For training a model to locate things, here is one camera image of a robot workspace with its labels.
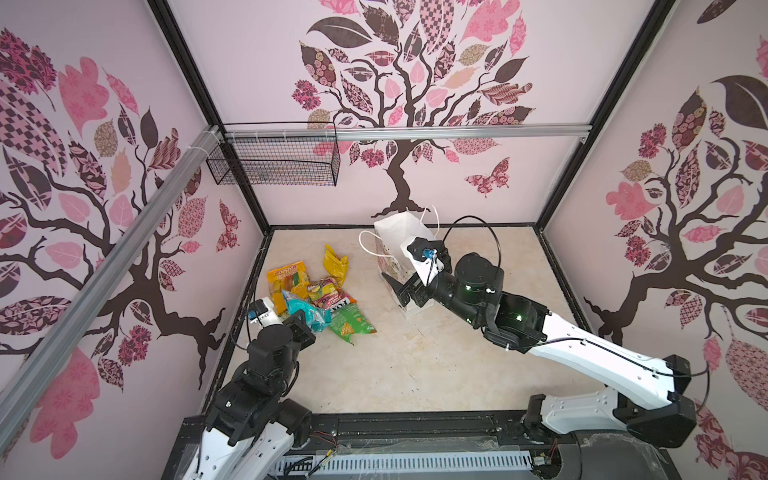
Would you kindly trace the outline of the teal snack bag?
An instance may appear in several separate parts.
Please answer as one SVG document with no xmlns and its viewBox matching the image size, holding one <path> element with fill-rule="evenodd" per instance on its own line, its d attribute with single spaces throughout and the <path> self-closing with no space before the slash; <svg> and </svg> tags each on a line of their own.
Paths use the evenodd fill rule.
<svg viewBox="0 0 768 480">
<path fill-rule="evenodd" d="M 302 312 L 305 323 L 314 333 L 320 333 L 331 325 L 332 315 L 329 310 L 316 307 L 309 301 L 286 290 L 282 291 L 282 296 L 288 313 L 294 315 Z"/>
</svg>

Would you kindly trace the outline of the green snack bag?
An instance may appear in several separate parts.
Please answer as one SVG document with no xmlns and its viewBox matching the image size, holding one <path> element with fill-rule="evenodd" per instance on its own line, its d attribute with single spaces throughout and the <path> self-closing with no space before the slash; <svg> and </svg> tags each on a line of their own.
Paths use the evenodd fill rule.
<svg viewBox="0 0 768 480">
<path fill-rule="evenodd" d="M 353 335 L 368 335 L 377 332 L 358 307 L 357 303 L 345 305 L 332 314 L 330 330 L 341 340 L 352 344 Z"/>
</svg>

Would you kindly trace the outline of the yellow mango candy bag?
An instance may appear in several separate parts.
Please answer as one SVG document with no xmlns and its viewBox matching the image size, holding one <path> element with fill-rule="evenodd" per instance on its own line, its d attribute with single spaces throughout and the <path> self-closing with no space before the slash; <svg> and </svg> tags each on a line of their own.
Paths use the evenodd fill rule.
<svg viewBox="0 0 768 480">
<path fill-rule="evenodd" d="M 269 295 L 278 316 L 283 315 L 287 311 L 286 302 L 283 297 L 284 291 L 302 300 L 309 298 L 308 287 L 310 279 L 303 261 L 270 270 L 267 273 L 267 282 Z"/>
</svg>

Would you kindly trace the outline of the white patterned paper bag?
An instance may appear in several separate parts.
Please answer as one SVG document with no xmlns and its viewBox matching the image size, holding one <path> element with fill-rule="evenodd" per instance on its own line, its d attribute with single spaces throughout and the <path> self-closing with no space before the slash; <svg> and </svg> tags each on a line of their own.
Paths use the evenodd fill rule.
<svg viewBox="0 0 768 480">
<path fill-rule="evenodd" d="M 364 252 L 376 258 L 380 275 L 385 272 L 405 284 L 410 276 L 416 273 L 403 252 L 406 241 L 414 237 L 436 240 L 440 226 L 440 217 L 435 206 L 417 214 L 396 213 L 376 221 L 372 230 L 361 231 L 358 235 L 358 243 Z M 394 299 L 387 284 L 386 287 Z M 433 305 L 432 300 L 423 307 L 418 307 L 410 301 L 403 309 L 396 303 L 397 309 L 404 318 L 413 317 Z"/>
</svg>

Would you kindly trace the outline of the yellow snack bag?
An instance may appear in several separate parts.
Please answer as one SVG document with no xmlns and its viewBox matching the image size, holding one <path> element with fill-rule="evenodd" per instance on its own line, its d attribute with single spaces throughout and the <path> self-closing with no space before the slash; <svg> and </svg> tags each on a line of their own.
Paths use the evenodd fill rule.
<svg viewBox="0 0 768 480">
<path fill-rule="evenodd" d="M 349 258 L 346 255 L 338 255 L 330 244 L 326 244 L 323 267 L 338 286 L 344 285 L 349 272 Z"/>
</svg>

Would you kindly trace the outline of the orange pink snack bag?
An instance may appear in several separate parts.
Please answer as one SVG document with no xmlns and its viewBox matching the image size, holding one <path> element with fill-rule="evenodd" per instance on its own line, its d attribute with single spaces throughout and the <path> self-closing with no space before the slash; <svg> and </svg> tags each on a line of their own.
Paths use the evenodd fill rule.
<svg viewBox="0 0 768 480">
<path fill-rule="evenodd" d="M 307 292 L 310 303 L 324 310 L 335 311 L 356 303 L 356 300 L 347 294 L 332 277 L 310 283 Z"/>
</svg>

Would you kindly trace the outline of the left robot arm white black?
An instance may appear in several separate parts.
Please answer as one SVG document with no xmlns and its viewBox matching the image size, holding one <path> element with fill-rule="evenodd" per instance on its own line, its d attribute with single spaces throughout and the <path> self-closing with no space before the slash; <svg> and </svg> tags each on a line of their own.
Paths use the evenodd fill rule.
<svg viewBox="0 0 768 480">
<path fill-rule="evenodd" d="M 215 395 L 202 431 L 170 463 L 166 479 L 273 479 L 278 462 L 309 437 L 312 413 L 287 395 L 299 353 L 316 340 L 302 311 L 265 325 L 248 358 Z"/>
</svg>

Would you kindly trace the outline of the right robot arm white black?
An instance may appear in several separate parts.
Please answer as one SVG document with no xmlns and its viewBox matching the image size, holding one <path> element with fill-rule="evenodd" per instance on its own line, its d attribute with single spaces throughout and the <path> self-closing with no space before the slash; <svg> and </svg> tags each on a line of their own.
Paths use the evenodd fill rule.
<svg viewBox="0 0 768 480">
<path fill-rule="evenodd" d="M 450 266 L 445 252 L 426 249 L 411 259 L 404 283 L 383 276 L 402 306 L 433 301 L 505 350 L 565 365 L 603 384 L 570 397 L 530 397 L 517 432 L 545 443 L 582 431 L 618 431 L 661 448 L 682 446 L 697 425 L 697 406 L 685 395 L 692 377 L 678 355 L 646 356 L 568 322 L 545 305 L 504 291 L 504 271 L 479 254 Z"/>
</svg>

